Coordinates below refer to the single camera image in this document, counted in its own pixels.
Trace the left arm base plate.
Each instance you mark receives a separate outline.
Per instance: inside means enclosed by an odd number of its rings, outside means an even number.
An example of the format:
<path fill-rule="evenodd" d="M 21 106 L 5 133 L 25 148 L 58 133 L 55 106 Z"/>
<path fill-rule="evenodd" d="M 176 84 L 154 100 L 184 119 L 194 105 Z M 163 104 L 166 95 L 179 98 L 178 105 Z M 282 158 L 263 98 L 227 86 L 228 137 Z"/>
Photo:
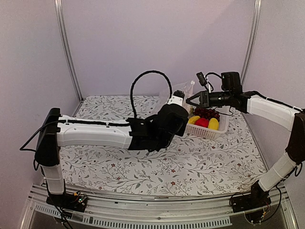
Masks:
<path fill-rule="evenodd" d="M 87 202 L 88 196 L 80 192 L 73 194 L 64 192 L 60 195 L 48 194 L 46 199 L 46 203 L 49 205 L 82 213 L 86 210 Z"/>

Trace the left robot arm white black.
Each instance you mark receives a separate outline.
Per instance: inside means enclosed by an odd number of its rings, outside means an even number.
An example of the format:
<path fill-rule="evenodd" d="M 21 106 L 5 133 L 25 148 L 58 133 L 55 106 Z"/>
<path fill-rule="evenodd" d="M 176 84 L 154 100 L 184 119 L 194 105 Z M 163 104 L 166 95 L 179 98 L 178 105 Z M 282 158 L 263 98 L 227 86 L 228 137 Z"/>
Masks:
<path fill-rule="evenodd" d="M 67 207 L 71 197 L 65 192 L 60 166 L 60 147 L 112 146 L 128 150 L 160 151 L 174 136 L 183 136 L 188 112 L 178 104 L 166 104 L 157 114 L 145 119 L 128 118 L 115 122 L 72 118 L 52 108 L 43 125 L 34 133 L 38 137 L 34 159 L 41 166 L 52 199 Z"/>

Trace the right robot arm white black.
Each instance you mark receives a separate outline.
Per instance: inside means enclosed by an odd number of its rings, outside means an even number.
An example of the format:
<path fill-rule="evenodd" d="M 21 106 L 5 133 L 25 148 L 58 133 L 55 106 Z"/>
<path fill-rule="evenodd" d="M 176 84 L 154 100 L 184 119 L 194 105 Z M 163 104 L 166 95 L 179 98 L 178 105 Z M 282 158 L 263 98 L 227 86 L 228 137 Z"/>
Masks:
<path fill-rule="evenodd" d="M 251 186 L 249 195 L 233 197 L 234 206 L 248 205 L 256 208 L 268 203 L 269 191 L 289 175 L 305 160 L 305 111 L 283 102 L 261 95 L 257 91 L 243 92 L 238 72 L 224 72 L 220 92 L 201 91 L 189 97 L 186 102 L 200 108 L 230 106 L 236 110 L 272 121 L 288 131 L 290 138 L 284 154 L 274 165 Z"/>

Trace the clear zip top bag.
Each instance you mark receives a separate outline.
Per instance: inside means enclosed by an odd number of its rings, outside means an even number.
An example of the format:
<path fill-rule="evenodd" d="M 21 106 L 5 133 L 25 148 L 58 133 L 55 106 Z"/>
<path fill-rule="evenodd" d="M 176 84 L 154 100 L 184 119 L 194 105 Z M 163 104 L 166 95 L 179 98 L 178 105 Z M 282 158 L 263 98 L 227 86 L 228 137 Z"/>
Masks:
<path fill-rule="evenodd" d="M 182 106 L 188 113 L 191 112 L 192 106 L 186 103 L 186 99 L 189 98 L 191 95 L 193 95 L 194 85 L 195 85 L 195 81 L 187 81 L 172 86 L 173 93 L 179 91 L 184 94 Z M 162 89 L 159 92 L 159 99 L 153 111 L 157 113 L 161 109 L 161 107 L 168 102 L 169 98 L 170 98 L 169 89 L 166 88 Z"/>

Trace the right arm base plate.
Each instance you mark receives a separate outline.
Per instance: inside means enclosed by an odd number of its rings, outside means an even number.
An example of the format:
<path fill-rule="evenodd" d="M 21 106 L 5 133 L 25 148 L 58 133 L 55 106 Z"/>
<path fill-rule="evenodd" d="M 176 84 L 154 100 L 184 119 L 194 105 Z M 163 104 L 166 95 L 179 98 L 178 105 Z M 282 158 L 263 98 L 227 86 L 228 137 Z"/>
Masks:
<path fill-rule="evenodd" d="M 233 209 L 233 212 L 248 211 L 255 208 L 261 208 L 271 204 L 269 192 L 263 192 L 260 194 L 242 194 L 235 193 L 229 199 L 229 205 Z"/>

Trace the red toy pepper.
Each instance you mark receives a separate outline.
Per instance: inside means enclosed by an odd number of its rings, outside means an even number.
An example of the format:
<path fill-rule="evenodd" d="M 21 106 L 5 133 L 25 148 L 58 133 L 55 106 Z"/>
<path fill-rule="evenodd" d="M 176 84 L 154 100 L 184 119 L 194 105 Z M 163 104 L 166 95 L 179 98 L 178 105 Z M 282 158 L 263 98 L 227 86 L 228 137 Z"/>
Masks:
<path fill-rule="evenodd" d="M 195 125 L 207 128 L 209 125 L 209 120 L 205 118 L 200 118 L 195 122 Z"/>

